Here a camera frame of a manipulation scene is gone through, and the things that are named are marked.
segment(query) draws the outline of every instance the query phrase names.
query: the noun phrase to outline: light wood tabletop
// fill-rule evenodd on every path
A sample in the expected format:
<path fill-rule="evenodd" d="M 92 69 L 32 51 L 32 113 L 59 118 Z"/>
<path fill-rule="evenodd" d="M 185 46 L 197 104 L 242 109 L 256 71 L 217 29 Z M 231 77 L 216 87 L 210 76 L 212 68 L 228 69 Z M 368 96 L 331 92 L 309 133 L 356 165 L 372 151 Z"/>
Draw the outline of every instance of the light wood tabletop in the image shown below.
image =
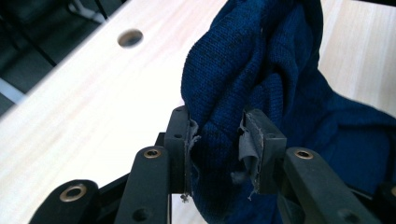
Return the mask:
<path fill-rule="evenodd" d="M 27 223 L 59 185 L 99 187 L 129 173 L 183 105 L 180 80 L 191 46 L 221 1 L 133 0 L 64 59 L 0 120 L 0 223 Z M 323 0 L 319 69 L 348 98 L 396 116 L 396 8 Z M 143 39 L 123 48 L 122 34 Z M 174 223 L 204 223 L 174 199 Z"/>

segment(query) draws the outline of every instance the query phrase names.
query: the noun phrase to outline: knit fabric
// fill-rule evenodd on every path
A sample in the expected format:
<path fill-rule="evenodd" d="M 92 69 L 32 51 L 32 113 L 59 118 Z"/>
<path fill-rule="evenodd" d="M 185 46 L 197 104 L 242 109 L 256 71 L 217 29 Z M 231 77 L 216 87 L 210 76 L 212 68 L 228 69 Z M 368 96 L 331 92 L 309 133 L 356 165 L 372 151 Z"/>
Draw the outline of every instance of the knit fabric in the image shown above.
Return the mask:
<path fill-rule="evenodd" d="M 243 109 L 262 110 L 288 147 L 320 153 L 349 185 L 373 193 L 396 180 L 396 120 L 330 88 L 318 70 L 319 0 L 230 0 L 185 62 L 181 94 L 201 139 L 192 197 L 208 223 L 277 223 L 275 195 L 251 195 L 238 160 Z"/>

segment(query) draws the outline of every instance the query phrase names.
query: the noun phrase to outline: blue cloth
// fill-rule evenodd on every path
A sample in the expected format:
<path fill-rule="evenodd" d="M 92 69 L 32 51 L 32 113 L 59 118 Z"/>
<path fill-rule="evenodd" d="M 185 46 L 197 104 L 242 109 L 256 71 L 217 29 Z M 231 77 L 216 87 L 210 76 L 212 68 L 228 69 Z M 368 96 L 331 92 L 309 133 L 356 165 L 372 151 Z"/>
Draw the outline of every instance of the blue cloth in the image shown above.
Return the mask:
<path fill-rule="evenodd" d="M 320 153 L 346 183 L 374 192 L 396 180 L 396 120 L 332 91 L 318 70 L 322 27 L 319 0 L 230 0 L 192 47 L 181 93 L 202 136 L 191 184 L 207 222 L 281 222 L 275 195 L 250 201 L 250 181 L 231 179 L 245 169 L 237 129 L 246 105 L 261 109 L 288 147 Z"/>

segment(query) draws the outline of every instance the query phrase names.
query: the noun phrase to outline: hole in table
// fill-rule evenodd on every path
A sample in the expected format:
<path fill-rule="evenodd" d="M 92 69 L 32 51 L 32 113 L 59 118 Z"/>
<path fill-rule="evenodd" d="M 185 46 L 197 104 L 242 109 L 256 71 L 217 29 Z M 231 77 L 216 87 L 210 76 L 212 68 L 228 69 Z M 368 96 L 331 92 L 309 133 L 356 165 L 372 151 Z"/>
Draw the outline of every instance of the hole in table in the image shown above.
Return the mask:
<path fill-rule="evenodd" d="M 128 48 L 136 46 L 143 39 L 143 33 L 139 30 L 133 29 L 126 31 L 119 37 L 119 45 Z"/>

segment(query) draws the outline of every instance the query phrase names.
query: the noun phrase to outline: gray floor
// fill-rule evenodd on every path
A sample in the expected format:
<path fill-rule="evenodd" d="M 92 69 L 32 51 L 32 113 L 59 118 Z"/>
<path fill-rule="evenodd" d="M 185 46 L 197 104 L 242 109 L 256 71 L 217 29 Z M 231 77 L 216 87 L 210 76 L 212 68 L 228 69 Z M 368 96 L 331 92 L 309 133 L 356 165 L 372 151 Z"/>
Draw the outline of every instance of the gray floor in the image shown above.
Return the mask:
<path fill-rule="evenodd" d="M 85 7 L 97 10 L 93 0 L 81 0 Z M 120 0 L 102 0 L 105 11 L 111 15 L 121 5 Z M 98 23 L 85 20 L 69 13 L 65 7 L 56 8 L 48 16 L 28 27 L 30 36 L 56 62 L 60 62 L 78 46 Z M 0 29 L 0 78 L 23 93 L 31 90 L 53 68 L 15 30 L 10 36 L 18 44 L 15 49 Z M 0 116 L 3 116 L 13 103 L 0 93 Z"/>

